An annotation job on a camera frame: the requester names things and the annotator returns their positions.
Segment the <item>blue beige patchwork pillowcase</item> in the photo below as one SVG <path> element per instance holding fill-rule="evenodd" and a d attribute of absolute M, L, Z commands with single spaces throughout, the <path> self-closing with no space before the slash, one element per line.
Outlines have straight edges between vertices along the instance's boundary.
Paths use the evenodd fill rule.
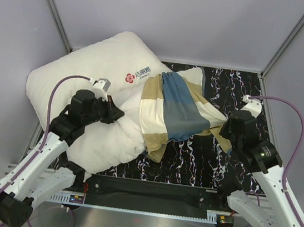
<path fill-rule="evenodd" d="M 213 135 L 225 153 L 231 143 L 220 136 L 226 117 L 204 98 L 204 69 L 164 72 L 146 80 L 141 95 L 139 123 L 147 156 L 160 162 L 169 142 L 192 135 Z"/>

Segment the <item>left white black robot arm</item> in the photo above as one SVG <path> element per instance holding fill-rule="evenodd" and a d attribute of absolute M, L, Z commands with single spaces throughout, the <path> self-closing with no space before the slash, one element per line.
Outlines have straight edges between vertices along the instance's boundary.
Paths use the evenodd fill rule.
<path fill-rule="evenodd" d="M 84 186 L 84 169 L 67 162 L 54 174 L 39 179 L 56 157 L 65 152 L 86 126 L 101 122 L 115 123 L 124 112 L 111 96 L 97 97 L 91 90 L 79 90 L 70 104 L 47 126 L 39 143 L 4 178 L 0 180 L 0 221 L 8 227 L 21 227 L 33 210 L 52 194 Z"/>

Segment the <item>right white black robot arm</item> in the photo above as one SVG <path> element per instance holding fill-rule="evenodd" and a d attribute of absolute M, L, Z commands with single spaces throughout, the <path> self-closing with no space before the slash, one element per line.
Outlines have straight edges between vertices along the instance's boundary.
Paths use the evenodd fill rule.
<path fill-rule="evenodd" d="M 260 139 L 256 118 L 251 112 L 232 112 L 220 130 L 220 135 L 229 139 L 232 154 L 262 187 L 273 215 L 251 201 L 240 186 L 233 182 L 218 189 L 217 207 L 223 211 L 235 211 L 252 227 L 304 227 L 304 213 L 288 181 L 283 178 L 282 159 L 272 143 Z"/>

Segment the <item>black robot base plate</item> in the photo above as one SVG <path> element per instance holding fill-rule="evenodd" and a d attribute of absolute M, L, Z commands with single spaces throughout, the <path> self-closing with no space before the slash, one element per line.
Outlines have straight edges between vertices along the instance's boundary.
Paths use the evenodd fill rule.
<path fill-rule="evenodd" d="M 207 188 L 94 175 L 82 185 L 60 192 L 83 196 L 84 203 L 80 206 L 88 208 L 233 225 L 223 219 L 232 213 L 226 198 Z M 80 207 L 66 205 L 72 209 Z"/>

